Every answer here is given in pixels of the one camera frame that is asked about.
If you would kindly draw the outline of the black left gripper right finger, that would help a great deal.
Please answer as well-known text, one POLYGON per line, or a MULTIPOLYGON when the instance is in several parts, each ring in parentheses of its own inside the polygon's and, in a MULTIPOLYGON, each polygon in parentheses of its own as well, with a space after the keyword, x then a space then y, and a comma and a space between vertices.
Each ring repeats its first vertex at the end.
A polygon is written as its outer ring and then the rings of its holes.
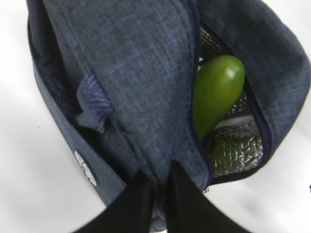
POLYGON ((233 207, 226 215, 207 199, 178 161, 172 161, 167 180, 165 218, 170 233, 290 233, 291 218, 280 222, 273 216, 274 207, 262 204, 254 194, 245 194, 242 202, 233 199, 234 192, 225 191, 225 200, 233 207))

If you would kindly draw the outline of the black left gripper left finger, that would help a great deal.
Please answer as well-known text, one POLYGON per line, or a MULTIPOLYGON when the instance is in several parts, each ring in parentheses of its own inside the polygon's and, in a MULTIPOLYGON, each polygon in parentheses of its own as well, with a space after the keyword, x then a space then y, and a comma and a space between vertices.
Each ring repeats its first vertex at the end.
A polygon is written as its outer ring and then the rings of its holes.
POLYGON ((2 233, 72 233, 105 209, 77 170, 0 174, 2 233))

